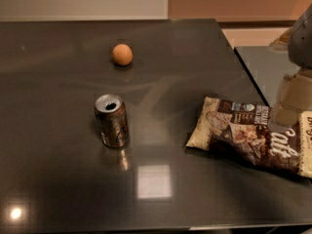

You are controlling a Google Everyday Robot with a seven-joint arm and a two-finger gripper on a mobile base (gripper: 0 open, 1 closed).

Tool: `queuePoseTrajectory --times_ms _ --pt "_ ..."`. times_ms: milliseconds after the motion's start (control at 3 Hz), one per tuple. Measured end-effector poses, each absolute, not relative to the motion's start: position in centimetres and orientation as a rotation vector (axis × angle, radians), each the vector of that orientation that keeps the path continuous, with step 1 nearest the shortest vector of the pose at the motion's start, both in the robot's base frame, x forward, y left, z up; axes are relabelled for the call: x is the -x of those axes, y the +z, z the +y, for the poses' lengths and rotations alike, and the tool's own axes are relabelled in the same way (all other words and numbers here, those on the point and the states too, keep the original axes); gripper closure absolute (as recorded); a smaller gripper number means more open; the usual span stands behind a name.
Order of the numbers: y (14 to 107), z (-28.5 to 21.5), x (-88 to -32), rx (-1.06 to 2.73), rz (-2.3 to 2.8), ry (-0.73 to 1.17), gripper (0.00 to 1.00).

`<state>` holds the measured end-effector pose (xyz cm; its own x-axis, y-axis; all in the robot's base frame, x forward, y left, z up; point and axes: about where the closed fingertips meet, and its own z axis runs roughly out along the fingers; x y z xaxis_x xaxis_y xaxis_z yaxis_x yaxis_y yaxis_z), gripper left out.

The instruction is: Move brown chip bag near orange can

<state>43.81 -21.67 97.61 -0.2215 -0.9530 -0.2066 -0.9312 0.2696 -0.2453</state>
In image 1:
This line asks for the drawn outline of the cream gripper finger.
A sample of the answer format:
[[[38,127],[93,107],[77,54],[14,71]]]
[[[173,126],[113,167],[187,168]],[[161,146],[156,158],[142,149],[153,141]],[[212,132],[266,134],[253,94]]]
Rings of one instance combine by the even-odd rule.
[[[294,75],[285,75],[272,109],[273,122],[280,126],[292,126],[300,113],[311,109],[312,69],[299,69]]]

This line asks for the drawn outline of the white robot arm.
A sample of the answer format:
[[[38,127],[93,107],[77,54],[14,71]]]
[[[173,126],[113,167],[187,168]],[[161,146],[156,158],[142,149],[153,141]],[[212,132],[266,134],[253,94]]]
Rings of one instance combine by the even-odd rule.
[[[288,56],[299,70],[295,75],[285,75],[278,89],[272,117],[282,126],[293,125],[300,113],[312,107],[312,5],[291,29]]]

